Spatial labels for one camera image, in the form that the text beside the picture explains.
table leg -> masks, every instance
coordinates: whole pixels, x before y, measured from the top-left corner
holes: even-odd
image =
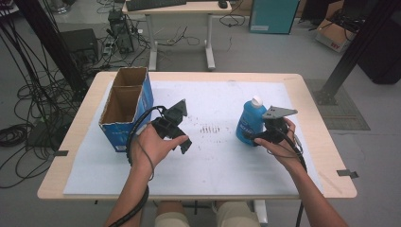
[[[209,70],[216,69],[215,59],[213,58],[213,50],[212,50],[212,19],[213,15],[207,15],[207,40],[205,40],[206,45],[206,59],[207,59],[207,67]]]
[[[266,204],[263,200],[255,200],[253,201],[253,210],[259,219],[259,223],[261,227],[268,226],[268,214],[266,212]]]
[[[150,42],[150,57],[149,57],[149,71],[156,71],[156,62],[157,62],[157,42],[154,41],[153,38],[153,23],[151,21],[151,16],[149,14],[145,15],[147,19],[148,25],[148,36]]]

table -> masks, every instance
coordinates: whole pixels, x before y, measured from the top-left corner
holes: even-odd
[[[116,195],[64,195],[63,190],[72,170],[79,145],[88,131],[94,112],[103,98],[104,92],[115,77],[115,72],[102,72],[96,75],[87,96],[83,100],[77,116],[72,123],[60,150],[68,150],[67,156],[55,157],[43,183],[38,197],[45,200],[105,200],[117,198]],[[315,164],[323,194],[327,198],[353,198],[357,191],[349,177],[340,177],[337,170],[345,169],[340,155],[325,127],[304,80],[295,74],[254,74],[254,73],[187,73],[187,72],[149,72],[151,81],[248,81],[279,82],[286,86],[292,106],[299,111],[297,119],[303,128],[305,141]],[[179,199],[191,200],[192,197]],[[252,197],[231,197],[221,199],[252,199]],[[273,197],[254,198],[277,199]]]
[[[221,9],[218,6],[218,2],[187,2],[186,5],[181,6],[127,11],[127,7],[124,4],[122,11],[124,14],[145,14],[146,16],[150,41],[149,71],[156,70],[157,62],[157,42],[154,41],[153,37],[154,22],[159,26],[196,25],[199,23],[207,25],[207,38],[205,40],[206,59],[208,69],[214,70],[216,66],[212,50],[212,18],[213,14],[216,13],[229,14],[232,9],[228,2],[227,5],[227,9]]]

hand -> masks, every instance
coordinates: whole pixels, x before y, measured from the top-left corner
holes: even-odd
[[[295,125],[286,117],[284,117],[284,120],[288,125],[287,136],[292,140],[292,142],[294,142]],[[269,150],[285,168],[301,164],[298,156],[295,154],[295,151],[291,148],[286,140],[281,141],[279,144],[273,144],[264,139],[256,138],[254,139],[254,142]]]
[[[165,159],[172,149],[187,139],[187,135],[182,135],[172,140],[164,140],[160,138],[153,126],[148,124],[131,142],[132,166],[151,173],[152,168]]]

black pole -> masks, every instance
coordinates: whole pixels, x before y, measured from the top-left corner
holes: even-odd
[[[399,8],[401,0],[378,0],[355,39],[345,50],[336,68],[320,91],[314,92],[319,105],[333,105],[337,101],[334,95],[354,69],[366,47],[372,42],[380,28]]]
[[[88,85],[80,75],[71,57],[61,41],[38,0],[14,0],[18,9],[35,31],[44,48],[59,67],[65,80],[75,93],[75,99],[82,101],[88,91]]]

bottle cap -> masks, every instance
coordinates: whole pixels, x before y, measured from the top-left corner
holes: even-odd
[[[260,98],[260,96],[254,96],[252,98],[251,103],[254,108],[260,108],[261,106],[263,106],[263,101],[262,98]]]

